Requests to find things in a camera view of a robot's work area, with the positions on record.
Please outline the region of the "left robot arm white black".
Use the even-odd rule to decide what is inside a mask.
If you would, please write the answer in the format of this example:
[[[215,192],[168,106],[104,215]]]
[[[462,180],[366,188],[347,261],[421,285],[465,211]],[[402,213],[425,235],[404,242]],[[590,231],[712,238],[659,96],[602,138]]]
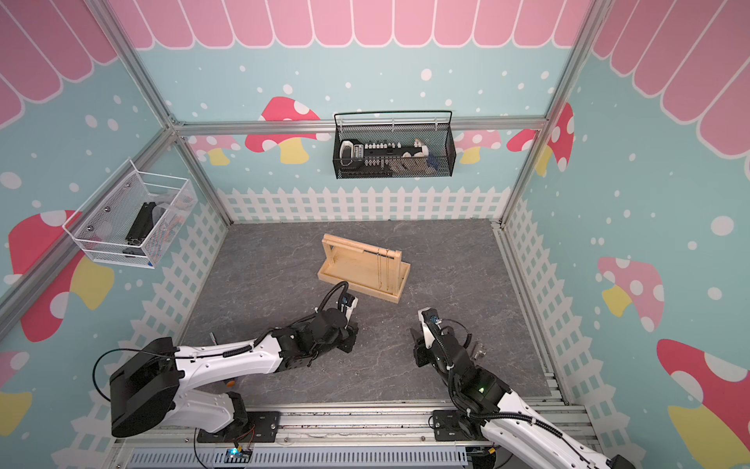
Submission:
[[[251,426],[242,396],[211,394],[204,386],[302,369],[333,350],[350,353],[359,332],[352,319],[357,303],[341,281],[312,314],[251,340],[191,347],[160,337],[132,350],[109,377],[104,395],[111,405],[111,435],[125,439],[170,425],[241,439]]]

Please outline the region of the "wooden jewelry display stand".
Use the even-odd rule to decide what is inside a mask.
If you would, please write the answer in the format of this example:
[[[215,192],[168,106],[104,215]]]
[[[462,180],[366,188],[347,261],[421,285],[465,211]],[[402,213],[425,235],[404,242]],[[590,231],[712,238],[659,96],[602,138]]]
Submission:
[[[332,234],[325,234],[321,243],[325,254],[318,271],[321,281],[332,285],[347,281],[355,292],[400,303],[411,270],[400,250],[354,242]]]

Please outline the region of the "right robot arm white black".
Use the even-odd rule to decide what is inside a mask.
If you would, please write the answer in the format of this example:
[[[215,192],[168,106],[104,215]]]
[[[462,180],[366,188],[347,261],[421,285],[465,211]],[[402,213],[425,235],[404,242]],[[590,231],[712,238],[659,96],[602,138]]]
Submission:
[[[412,330],[418,367],[430,365],[445,383],[462,430],[509,451],[532,468],[632,468],[576,441],[534,410],[505,381],[472,359],[434,308],[418,312]]]

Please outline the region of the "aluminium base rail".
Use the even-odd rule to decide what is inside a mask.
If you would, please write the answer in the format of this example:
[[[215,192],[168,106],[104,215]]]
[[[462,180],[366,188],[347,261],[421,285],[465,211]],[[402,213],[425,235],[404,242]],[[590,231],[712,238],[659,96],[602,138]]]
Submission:
[[[260,406],[245,455],[195,429],[158,427],[118,440],[107,468],[419,467],[472,464],[488,446],[460,430],[443,401]]]

